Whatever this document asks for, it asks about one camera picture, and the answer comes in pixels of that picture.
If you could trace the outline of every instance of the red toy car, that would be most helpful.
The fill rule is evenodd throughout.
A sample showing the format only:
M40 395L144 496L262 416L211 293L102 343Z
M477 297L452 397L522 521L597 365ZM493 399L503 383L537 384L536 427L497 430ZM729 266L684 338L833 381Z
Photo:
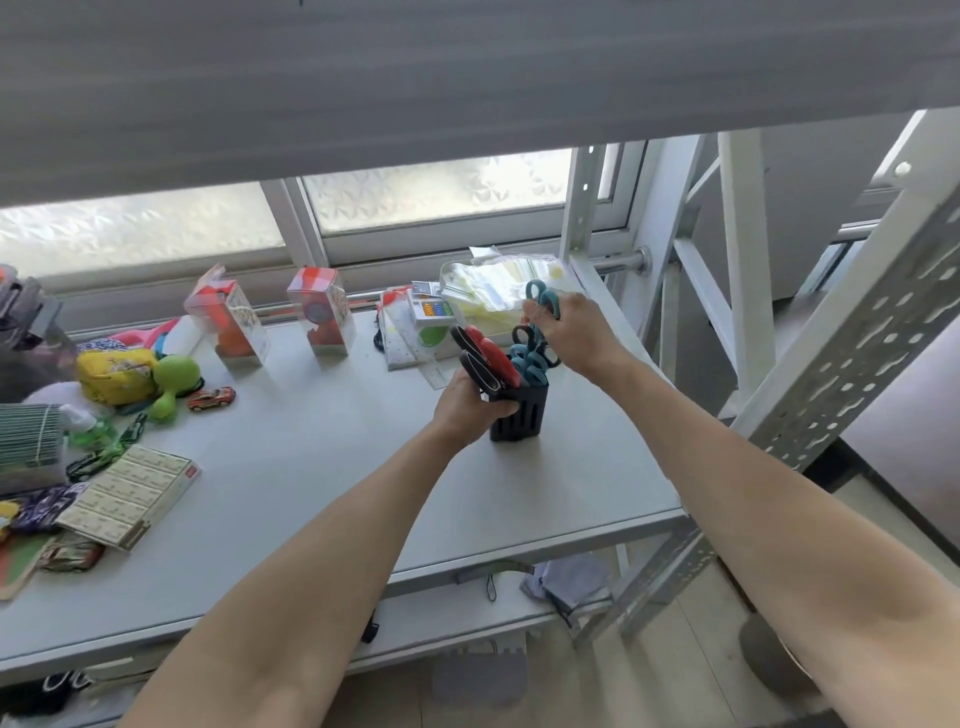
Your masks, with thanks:
M203 412L212 407L226 407L233 404L236 398L237 393L233 387L220 387L212 392L202 389L187 398L186 406L191 412Z

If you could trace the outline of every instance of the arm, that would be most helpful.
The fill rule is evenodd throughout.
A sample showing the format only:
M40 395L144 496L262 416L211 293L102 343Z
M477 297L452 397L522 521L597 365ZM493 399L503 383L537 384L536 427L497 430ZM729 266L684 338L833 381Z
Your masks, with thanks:
M164 661L123 728L315 728L427 496L453 456L515 402L466 373L433 421L224 596Z
M960 595L905 546L675 390L599 307L528 304L554 351L636 425L684 507L851 726L955 725Z

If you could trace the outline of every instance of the gray roller blind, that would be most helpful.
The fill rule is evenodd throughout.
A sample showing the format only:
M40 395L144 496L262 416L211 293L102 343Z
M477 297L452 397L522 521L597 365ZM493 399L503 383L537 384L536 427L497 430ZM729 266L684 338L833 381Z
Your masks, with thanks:
M955 0L4 3L0 206L960 103Z

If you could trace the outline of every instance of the green toy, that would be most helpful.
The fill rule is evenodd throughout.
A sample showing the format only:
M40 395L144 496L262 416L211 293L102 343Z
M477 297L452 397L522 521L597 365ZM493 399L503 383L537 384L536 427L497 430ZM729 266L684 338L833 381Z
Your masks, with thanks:
M150 405L147 414L155 422L173 422L177 417L177 397L204 386L200 365L189 356L170 354L154 365L154 381L163 393Z

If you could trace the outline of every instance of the black pen holder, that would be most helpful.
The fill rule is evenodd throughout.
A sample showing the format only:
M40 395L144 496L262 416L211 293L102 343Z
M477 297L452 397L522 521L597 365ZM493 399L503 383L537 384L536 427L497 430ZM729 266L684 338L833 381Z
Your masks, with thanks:
M490 439L494 442L506 440L516 442L540 434L543 422L543 410L550 385L545 387L517 387L504 389L490 395L490 401L513 400L519 409L510 417L501 417L490 428Z

